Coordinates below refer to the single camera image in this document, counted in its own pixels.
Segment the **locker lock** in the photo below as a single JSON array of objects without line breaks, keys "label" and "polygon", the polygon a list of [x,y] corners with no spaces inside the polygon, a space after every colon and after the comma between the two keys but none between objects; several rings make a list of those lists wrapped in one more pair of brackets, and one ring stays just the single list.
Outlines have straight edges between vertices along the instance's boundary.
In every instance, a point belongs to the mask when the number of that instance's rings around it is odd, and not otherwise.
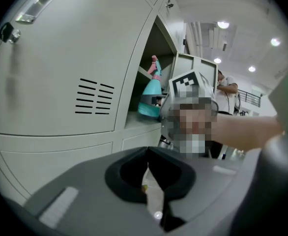
[{"label": "locker lock", "polygon": [[6,22],[0,29],[0,39],[6,43],[7,41],[10,44],[16,43],[21,37],[21,31],[18,29],[14,29],[14,27]]},{"label": "locker lock", "polygon": [[166,3],[166,7],[168,9],[172,8],[173,7],[173,3],[170,0],[168,0],[168,2]]}]

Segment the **open locker compartment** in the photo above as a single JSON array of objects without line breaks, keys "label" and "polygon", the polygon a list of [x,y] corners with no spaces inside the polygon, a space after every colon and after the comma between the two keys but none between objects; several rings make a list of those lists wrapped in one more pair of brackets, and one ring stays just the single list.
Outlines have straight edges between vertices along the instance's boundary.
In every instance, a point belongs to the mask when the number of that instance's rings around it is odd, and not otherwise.
[{"label": "open locker compartment", "polygon": [[216,92],[217,64],[196,56],[178,53],[164,24],[157,17],[150,31],[140,61],[129,103],[125,129],[158,123],[156,119],[143,116],[137,112],[141,95],[151,80],[151,75],[147,71],[151,66],[151,57],[153,55],[156,55],[162,68],[160,82],[163,93],[169,91],[169,79],[191,69],[200,71],[213,87],[214,93]]},{"label": "open locker compartment", "polygon": [[156,55],[162,68],[160,81],[162,91],[165,92],[168,87],[168,80],[171,78],[173,71],[176,50],[174,44],[169,41],[171,38],[165,33],[167,33],[167,30],[157,17],[147,39],[135,78],[125,129],[158,123],[155,118],[143,116],[137,110],[141,95],[152,78],[152,74],[148,74],[147,71],[152,64],[153,55]]}]

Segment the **ventilation slot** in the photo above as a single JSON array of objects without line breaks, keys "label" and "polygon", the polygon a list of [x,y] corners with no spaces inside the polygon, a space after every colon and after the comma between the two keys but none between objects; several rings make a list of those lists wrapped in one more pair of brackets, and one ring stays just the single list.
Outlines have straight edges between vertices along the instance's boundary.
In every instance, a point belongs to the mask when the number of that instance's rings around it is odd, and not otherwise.
[{"label": "ventilation slot", "polygon": [[102,108],[102,107],[96,107],[97,109],[110,109],[110,108]]},{"label": "ventilation slot", "polygon": [[108,85],[105,85],[105,84],[100,84],[100,85],[103,86],[103,87],[110,88],[110,89],[115,89],[114,87],[112,87],[112,86],[108,86]]},{"label": "ventilation slot", "polygon": [[99,91],[113,94],[113,92],[109,92],[109,91],[105,91],[105,90],[101,90],[101,89]]},{"label": "ventilation slot", "polygon": [[79,94],[84,94],[84,95],[90,95],[90,96],[95,96],[95,94],[92,93],[86,93],[86,92],[77,92]]},{"label": "ventilation slot", "polygon": [[103,102],[103,101],[97,101],[97,103],[101,103],[101,104],[111,104],[110,102]]},{"label": "ventilation slot", "polygon": [[88,101],[88,102],[94,102],[93,100],[85,100],[85,99],[76,99],[76,100]]},{"label": "ventilation slot", "polygon": [[79,108],[92,108],[92,106],[82,106],[82,105],[76,105],[75,107],[79,107]]},{"label": "ventilation slot", "polygon": [[[76,114],[110,114],[110,105],[114,96],[114,87],[95,81],[80,79],[79,88],[80,89],[77,94],[80,94],[82,96],[77,96],[78,98],[76,99],[75,104]],[[98,101],[90,96],[97,96]]]},{"label": "ventilation slot", "polygon": [[98,97],[105,98],[105,99],[112,99],[111,97],[106,97],[106,96],[102,96],[102,95],[99,95]]},{"label": "ventilation slot", "polygon": [[94,82],[94,81],[89,81],[89,80],[86,80],[86,79],[81,79],[81,81],[86,81],[86,82],[89,82],[89,83],[97,84],[97,83]]},{"label": "ventilation slot", "polygon": [[81,86],[81,85],[79,85],[79,87],[80,87],[80,88],[84,88],[84,89],[96,90],[95,88],[90,88],[90,87]]}]

